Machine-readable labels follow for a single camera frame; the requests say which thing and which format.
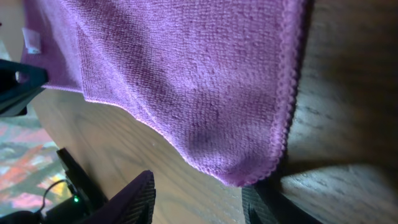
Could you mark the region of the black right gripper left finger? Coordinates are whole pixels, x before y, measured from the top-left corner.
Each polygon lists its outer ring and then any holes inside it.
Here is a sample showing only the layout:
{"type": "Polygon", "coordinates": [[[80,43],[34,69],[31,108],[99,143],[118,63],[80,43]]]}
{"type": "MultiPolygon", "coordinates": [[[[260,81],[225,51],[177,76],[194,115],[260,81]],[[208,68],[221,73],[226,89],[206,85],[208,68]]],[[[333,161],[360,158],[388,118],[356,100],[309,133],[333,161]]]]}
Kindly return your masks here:
{"type": "Polygon", "coordinates": [[[141,172],[114,197],[107,199],[102,190],[84,175],[88,187],[83,192],[88,197],[89,214],[83,224],[151,223],[155,205],[154,173],[141,172]]]}

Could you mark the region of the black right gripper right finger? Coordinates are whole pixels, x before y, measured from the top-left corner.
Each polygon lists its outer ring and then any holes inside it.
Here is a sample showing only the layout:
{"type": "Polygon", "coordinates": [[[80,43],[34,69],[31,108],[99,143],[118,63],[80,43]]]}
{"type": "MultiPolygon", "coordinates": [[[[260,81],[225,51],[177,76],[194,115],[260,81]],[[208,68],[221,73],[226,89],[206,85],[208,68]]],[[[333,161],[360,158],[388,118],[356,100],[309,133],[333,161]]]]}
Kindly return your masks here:
{"type": "Polygon", "coordinates": [[[321,224],[267,183],[243,187],[241,194],[245,224],[321,224]]]}

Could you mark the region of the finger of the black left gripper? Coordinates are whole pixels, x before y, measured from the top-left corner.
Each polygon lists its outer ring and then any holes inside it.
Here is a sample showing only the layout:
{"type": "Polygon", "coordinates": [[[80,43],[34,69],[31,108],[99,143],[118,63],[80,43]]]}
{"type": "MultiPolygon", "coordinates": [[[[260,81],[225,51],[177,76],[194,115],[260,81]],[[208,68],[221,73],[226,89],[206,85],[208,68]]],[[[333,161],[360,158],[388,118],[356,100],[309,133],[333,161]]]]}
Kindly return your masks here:
{"type": "Polygon", "coordinates": [[[43,68],[1,59],[1,117],[24,116],[49,81],[43,68]]]}

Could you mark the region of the purple cloth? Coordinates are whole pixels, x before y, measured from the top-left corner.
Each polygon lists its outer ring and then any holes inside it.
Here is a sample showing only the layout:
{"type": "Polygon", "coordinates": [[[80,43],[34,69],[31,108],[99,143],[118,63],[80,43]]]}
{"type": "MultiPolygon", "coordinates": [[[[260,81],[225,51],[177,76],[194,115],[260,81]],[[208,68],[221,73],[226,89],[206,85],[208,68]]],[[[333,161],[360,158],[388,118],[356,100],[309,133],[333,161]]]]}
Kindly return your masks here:
{"type": "Polygon", "coordinates": [[[305,3],[25,1],[48,87],[117,106],[226,185],[269,177],[297,86],[305,3]]]}

